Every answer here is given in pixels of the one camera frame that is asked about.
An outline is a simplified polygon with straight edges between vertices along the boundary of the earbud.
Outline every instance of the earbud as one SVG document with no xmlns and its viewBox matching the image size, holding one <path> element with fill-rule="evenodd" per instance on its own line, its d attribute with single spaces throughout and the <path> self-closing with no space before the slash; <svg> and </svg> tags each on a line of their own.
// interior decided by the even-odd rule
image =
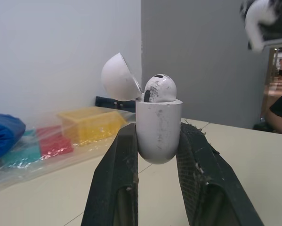
<svg viewBox="0 0 282 226">
<path fill-rule="evenodd" d="M 153 76 L 145 86 L 144 102 L 160 103 L 175 101 L 177 87 L 174 81 L 165 74 Z"/>
</svg>

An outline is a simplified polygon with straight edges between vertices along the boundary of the yellow plastic container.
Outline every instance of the yellow plastic container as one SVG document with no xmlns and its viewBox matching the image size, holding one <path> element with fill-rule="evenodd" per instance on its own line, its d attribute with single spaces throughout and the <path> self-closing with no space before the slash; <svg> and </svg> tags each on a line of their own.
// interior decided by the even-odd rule
<svg viewBox="0 0 282 226">
<path fill-rule="evenodd" d="M 117 134 L 127 124 L 118 111 L 102 107 L 63 112 L 58 117 L 62 120 L 64 136 L 77 145 L 87 145 Z"/>
</svg>

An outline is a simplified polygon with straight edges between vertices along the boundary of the clear plastic bag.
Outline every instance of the clear plastic bag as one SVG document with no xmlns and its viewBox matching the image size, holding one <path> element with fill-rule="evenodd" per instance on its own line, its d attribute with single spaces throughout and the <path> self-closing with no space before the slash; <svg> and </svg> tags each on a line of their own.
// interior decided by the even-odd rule
<svg viewBox="0 0 282 226">
<path fill-rule="evenodd" d="M 120 128 L 132 122 L 134 113 L 102 107 L 34 119 L 0 158 L 0 187 L 104 155 Z"/>
</svg>

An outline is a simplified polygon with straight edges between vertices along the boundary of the person's arm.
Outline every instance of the person's arm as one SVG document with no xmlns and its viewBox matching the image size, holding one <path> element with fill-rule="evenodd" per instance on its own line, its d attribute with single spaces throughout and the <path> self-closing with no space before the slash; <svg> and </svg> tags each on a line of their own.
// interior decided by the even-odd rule
<svg viewBox="0 0 282 226">
<path fill-rule="evenodd" d="M 270 110 L 266 113 L 266 121 L 270 124 L 277 132 L 282 133 L 282 117 L 272 113 Z"/>
</svg>

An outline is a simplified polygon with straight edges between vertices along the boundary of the blue bag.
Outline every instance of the blue bag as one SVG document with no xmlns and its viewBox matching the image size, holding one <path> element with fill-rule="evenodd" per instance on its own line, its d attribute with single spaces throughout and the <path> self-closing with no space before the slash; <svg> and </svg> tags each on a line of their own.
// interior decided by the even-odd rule
<svg viewBox="0 0 282 226">
<path fill-rule="evenodd" d="M 0 114 L 0 157 L 19 141 L 25 129 L 26 125 L 20 119 Z"/>
</svg>

